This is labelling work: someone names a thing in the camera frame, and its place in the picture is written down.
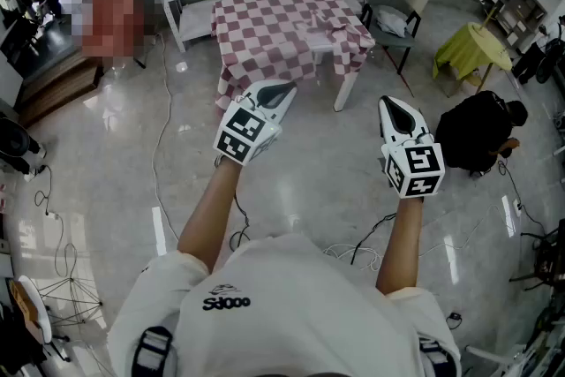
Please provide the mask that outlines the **grey metal cabinet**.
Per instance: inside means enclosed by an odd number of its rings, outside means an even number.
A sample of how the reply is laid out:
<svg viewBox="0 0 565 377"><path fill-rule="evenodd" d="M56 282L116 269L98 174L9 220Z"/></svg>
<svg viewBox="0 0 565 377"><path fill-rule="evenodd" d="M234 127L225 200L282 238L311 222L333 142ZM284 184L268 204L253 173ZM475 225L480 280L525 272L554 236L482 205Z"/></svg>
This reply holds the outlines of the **grey metal cabinet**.
<svg viewBox="0 0 565 377"><path fill-rule="evenodd" d="M546 16L538 0L502 0L497 16L511 48L517 49L539 31Z"/></svg>

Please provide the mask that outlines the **person's white t-shirt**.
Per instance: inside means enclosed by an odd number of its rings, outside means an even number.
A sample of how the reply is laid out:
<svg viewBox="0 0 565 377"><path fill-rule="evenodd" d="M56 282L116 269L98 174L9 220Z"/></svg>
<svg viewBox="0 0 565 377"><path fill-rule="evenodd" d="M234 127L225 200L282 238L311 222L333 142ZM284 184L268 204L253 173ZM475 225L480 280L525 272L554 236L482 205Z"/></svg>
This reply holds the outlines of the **person's white t-shirt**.
<svg viewBox="0 0 565 377"><path fill-rule="evenodd" d="M118 377L131 377L144 333L172 336L176 377L461 377L460 353L427 290L379 292L308 238L252 241L215 272L189 254L154 258L108 335Z"/></svg>

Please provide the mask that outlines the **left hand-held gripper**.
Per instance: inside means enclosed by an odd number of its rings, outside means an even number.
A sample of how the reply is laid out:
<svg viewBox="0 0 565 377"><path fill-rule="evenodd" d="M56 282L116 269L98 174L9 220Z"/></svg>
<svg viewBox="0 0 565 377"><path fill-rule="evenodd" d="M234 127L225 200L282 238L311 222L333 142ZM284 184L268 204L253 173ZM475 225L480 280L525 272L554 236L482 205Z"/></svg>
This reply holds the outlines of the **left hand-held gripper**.
<svg viewBox="0 0 565 377"><path fill-rule="evenodd" d="M267 151L282 133L280 122L297 94L297 84L283 79L253 82L230 103L215 136L214 150L246 166ZM252 98L260 98L260 105Z"/></svg>

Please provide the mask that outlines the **person's left forearm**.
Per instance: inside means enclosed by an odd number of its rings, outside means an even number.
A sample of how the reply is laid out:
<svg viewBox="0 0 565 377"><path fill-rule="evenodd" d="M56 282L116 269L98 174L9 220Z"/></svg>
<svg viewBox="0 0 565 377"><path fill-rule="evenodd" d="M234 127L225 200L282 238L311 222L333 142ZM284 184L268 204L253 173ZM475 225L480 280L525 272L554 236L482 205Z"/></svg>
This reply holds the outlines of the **person's left forearm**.
<svg viewBox="0 0 565 377"><path fill-rule="evenodd" d="M220 159L177 242L178 251L200 260L209 272L222 250L241 170L239 163Z"/></svg>

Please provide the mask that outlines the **person's right forearm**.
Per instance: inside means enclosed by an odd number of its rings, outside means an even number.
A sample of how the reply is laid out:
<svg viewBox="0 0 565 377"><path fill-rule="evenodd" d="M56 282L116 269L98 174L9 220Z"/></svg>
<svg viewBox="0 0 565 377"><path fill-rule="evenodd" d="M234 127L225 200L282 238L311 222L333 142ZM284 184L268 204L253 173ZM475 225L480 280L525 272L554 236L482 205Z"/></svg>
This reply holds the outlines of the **person's right forearm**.
<svg viewBox="0 0 565 377"><path fill-rule="evenodd" d="M384 295L415 287L422 230L423 199L400 199L376 289Z"/></svg>

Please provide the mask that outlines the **yellow-green round stool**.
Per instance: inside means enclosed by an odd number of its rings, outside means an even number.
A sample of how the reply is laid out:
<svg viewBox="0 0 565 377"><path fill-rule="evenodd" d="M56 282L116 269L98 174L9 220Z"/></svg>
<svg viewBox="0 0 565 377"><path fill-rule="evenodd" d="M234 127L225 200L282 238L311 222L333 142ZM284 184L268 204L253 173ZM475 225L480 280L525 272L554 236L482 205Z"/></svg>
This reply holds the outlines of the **yellow-green round stool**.
<svg viewBox="0 0 565 377"><path fill-rule="evenodd" d="M495 66L506 72L512 69L507 48L486 26L475 22L462 26L437 50L433 58L433 79L437 79L446 64L457 72L454 93L468 82L477 88L478 94Z"/></svg>

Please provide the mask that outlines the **red white checkered tablecloth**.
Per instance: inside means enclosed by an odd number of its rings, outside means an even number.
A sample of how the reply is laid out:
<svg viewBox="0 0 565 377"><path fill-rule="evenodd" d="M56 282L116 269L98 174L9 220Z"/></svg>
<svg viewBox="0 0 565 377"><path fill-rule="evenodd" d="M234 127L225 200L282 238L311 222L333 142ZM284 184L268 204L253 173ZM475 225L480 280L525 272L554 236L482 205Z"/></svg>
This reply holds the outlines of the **red white checkered tablecloth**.
<svg viewBox="0 0 565 377"><path fill-rule="evenodd" d="M253 82L314 77L307 38L330 40L335 75L342 81L360 72L375 45L345 0L221 0L212 9L211 34L222 60L215 100L220 111Z"/></svg>

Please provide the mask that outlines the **white cloth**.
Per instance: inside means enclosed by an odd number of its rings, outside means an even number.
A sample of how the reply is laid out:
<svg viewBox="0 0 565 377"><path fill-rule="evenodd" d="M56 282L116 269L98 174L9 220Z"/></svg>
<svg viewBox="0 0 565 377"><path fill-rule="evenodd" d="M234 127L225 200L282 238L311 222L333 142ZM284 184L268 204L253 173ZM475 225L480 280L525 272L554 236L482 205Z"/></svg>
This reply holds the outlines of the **white cloth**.
<svg viewBox="0 0 565 377"><path fill-rule="evenodd" d="M405 37L407 22L394 8L380 5L376 13L376 22L383 32L400 38Z"/></svg>

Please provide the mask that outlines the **black metal stand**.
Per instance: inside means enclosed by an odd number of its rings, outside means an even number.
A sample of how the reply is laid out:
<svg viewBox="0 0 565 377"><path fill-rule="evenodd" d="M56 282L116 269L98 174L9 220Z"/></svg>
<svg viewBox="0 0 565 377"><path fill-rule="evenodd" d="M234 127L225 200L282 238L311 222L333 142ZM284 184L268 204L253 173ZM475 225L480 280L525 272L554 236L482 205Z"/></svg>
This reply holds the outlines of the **black metal stand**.
<svg viewBox="0 0 565 377"><path fill-rule="evenodd" d="M510 283L538 279L539 283L526 288L533 290L541 285L554 288L557 292L565 291L565 218L560 219L558 226L551 232L540 236L532 233L521 233L521 237L535 238L538 246L534 247L535 260L533 271L528 275L510 278Z"/></svg>

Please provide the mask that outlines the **wooden platform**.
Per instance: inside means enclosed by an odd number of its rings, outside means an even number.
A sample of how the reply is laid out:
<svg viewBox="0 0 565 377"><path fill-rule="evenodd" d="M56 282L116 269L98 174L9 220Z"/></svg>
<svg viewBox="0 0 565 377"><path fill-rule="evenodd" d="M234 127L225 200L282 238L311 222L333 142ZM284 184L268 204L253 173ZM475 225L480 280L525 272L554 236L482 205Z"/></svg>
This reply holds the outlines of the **wooden platform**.
<svg viewBox="0 0 565 377"><path fill-rule="evenodd" d="M33 81L24 83L15 105L19 123L25 127L36 124L95 90L102 75L103 66L96 59L79 52L69 55Z"/></svg>

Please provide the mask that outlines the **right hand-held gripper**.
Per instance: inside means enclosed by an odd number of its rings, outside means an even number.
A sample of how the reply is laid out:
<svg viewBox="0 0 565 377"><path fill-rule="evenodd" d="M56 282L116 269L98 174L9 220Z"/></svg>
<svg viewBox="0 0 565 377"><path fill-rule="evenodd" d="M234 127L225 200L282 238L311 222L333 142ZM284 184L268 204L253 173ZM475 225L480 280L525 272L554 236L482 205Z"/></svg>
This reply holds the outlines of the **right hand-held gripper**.
<svg viewBox="0 0 565 377"><path fill-rule="evenodd" d="M434 196L445 175L441 145L428 132L422 114L406 102L384 95L379 99L382 136L423 132L415 139L384 143L383 172L400 199Z"/></svg>

